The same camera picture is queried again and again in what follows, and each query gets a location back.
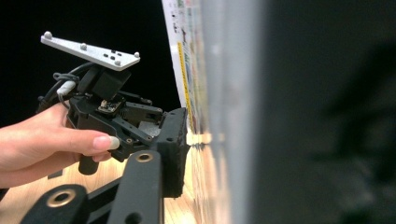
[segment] fingernail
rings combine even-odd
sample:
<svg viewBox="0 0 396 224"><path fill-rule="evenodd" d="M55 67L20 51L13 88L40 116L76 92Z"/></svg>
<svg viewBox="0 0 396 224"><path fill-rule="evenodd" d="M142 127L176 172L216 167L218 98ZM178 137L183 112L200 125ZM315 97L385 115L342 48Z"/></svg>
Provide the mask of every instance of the fingernail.
<svg viewBox="0 0 396 224"><path fill-rule="evenodd" d="M116 149L120 146L120 140L114 136L100 136L93 139L92 145L96 150Z"/></svg>
<svg viewBox="0 0 396 224"><path fill-rule="evenodd" d="M110 136L111 144L109 149L117 149L120 146L120 140L117 137Z"/></svg>

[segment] black cable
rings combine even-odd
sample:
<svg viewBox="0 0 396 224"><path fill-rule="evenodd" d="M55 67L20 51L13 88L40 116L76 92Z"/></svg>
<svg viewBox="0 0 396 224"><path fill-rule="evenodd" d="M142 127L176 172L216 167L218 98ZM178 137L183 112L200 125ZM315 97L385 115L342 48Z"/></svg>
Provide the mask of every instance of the black cable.
<svg viewBox="0 0 396 224"><path fill-rule="evenodd" d="M62 94L58 94L58 99L59 102L61 102L61 104L66 107L66 109L70 109L70 106L64 101L64 96Z"/></svg>
<svg viewBox="0 0 396 224"><path fill-rule="evenodd" d="M53 77L55 78L55 80L57 80L57 82L55 83L55 85L52 86L52 88L49 89L49 91L47 92L47 94L45 96L38 97L39 105L38 105L38 109L37 109L36 113L38 114L41 111L44 111L52 106L52 101L57 96L56 91L59 88L61 88L61 86L67 80L72 80L72 81L75 81L76 83L79 83L79 77L77 77L77 75L89 70L94 65L95 65L95 63L84 63L84 64L80 65L79 67L76 67L75 69L71 70L67 74L60 74L60 73L53 74Z"/></svg>

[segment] black camera rig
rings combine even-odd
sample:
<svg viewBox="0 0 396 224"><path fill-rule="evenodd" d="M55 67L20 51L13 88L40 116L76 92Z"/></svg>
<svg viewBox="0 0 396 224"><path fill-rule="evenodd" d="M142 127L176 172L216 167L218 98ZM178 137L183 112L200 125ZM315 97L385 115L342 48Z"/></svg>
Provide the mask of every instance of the black camera rig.
<svg viewBox="0 0 396 224"><path fill-rule="evenodd" d="M59 101L69 109L72 128L116 136L120 146L109 150L111 156L129 159L121 178L90 194L79 185L50 190L22 223L163 223L163 198L179 197L184 184L190 148L186 109L166 113L148 99L120 91L131 76L126 68L140 60L138 53L67 41L50 32L41 42L91 62L54 74L58 82L39 98L37 113ZM92 175L97 167L98 162L82 156L78 169Z"/></svg>

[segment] white mount plate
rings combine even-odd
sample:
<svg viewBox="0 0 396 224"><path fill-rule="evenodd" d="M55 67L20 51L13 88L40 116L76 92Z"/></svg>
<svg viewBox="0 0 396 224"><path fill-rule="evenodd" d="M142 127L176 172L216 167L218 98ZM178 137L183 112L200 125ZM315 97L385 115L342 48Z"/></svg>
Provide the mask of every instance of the white mount plate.
<svg viewBox="0 0 396 224"><path fill-rule="evenodd" d="M138 52L128 54L111 49L103 49L85 43L56 38L50 32L46 32L41 36L41 43L115 71L122 71L140 61Z"/></svg>

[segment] black background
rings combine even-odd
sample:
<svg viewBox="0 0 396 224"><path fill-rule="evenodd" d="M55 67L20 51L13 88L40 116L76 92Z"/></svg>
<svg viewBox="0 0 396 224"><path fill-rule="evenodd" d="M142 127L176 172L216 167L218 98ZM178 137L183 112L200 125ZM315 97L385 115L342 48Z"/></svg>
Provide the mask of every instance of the black background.
<svg viewBox="0 0 396 224"><path fill-rule="evenodd" d="M35 113L37 97L86 61L40 43L40 36L134 53L141 61L122 88L165 111L180 107L161 1L9 1L1 13L0 127Z"/></svg>

